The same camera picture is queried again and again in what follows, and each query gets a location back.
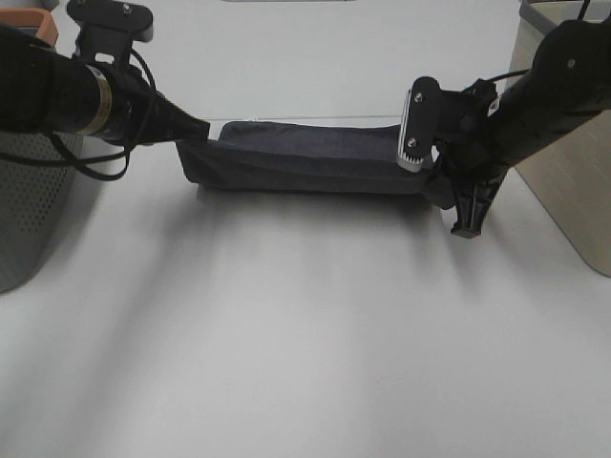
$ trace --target wire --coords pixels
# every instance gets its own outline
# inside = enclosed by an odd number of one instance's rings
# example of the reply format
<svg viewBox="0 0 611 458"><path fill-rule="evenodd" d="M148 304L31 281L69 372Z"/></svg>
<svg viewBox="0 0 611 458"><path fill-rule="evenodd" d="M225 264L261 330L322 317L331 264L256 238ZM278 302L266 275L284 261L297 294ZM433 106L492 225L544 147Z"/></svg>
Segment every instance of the wire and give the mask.
<svg viewBox="0 0 611 458"><path fill-rule="evenodd" d="M4 152L0 152L0 159L6 160L8 162L13 162L13 163L17 163L20 165L26 165L26 166L32 166L32 167L70 167L72 166L72 167L75 167L75 169L78 172L82 173L83 175L86 175L87 177L91 177L93 179L98 179L100 181L116 181L124 177L125 174L127 173L127 169L129 168L131 152L139 144L142 134L144 133L144 129L146 128L146 125L148 124L148 120L151 116L151 113L153 112L153 109L155 108L155 97L157 95L157 85L155 83L155 78L153 77L153 74L151 73L151 70L149 69L149 66L146 64L146 62L144 61L144 59L138 52L132 50L131 54L137 60L137 62L140 64L140 67L144 70L144 73L146 74L146 78L148 80L148 86L149 86L151 95L149 97L149 103L148 103L146 112L144 113L144 117L142 118L142 121L140 122L138 126L136 134L134 135L134 137L131 140L126 139L123 145L122 152L115 153L112 155L106 155L106 156L78 158L73 154L72 151L70 151L70 149L64 144L62 139L56 133L51 132L51 131L44 131L42 132L42 135L51 142L55 150L63 157L63 160L32 159L29 157L21 157L21 156L11 155L11 154L4 153ZM121 158L125 158L125 166L123 167L123 169L120 172L116 174L112 174L112 175L102 174L88 167L91 164L109 162L111 160L117 160Z"/></svg>
<svg viewBox="0 0 611 458"><path fill-rule="evenodd" d="M509 72L509 73L505 73L505 74L500 74L499 76L495 76L494 78L490 78L487 79L486 81L489 83L496 83L497 81L501 81L503 79L507 79L507 78L513 78L514 76L522 76L523 74L526 74L530 71L529 70L520 70L517 72Z"/></svg>
<svg viewBox="0 0 611 458"><path fill-rule="evenodd" d="M590 0L583 0L583 5L581 5L581 10L579 11L579 16L577 16L578 21L582 21L585 17L585 14L588 12L588 7L590 6Z"/></svg>

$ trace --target table surface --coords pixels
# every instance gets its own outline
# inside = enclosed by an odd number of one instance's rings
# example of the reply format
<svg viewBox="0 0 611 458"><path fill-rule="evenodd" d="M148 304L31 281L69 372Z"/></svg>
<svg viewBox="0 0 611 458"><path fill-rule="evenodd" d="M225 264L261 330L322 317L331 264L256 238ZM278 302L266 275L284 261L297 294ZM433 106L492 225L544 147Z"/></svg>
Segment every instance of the table surface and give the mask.
<svg viewBox="0 0 611 458"><path fill-rule="evenodd" d="M145 4L137 48L216 134L394 123L422 74L503 73L519 7ZM0 297L0 456L611 456L611 281L514 173L482 237L452 222L420 198L199 190L172 145L78 177L42 268Z"/></svg>

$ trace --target fabric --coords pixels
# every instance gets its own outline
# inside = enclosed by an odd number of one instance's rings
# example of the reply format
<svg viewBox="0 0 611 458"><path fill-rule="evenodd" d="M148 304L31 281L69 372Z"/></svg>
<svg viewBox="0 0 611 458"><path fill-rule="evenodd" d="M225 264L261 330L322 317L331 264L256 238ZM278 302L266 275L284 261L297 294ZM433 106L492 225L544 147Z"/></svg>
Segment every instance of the fabric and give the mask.
<svg viewBox="0 0 611 458"><path fill-rule="evenodd" d="M399 126L326 128L230 122L218 141L178 143L184 173L224 189L324 193L419 194L429 170L396 164Z"/></svg>

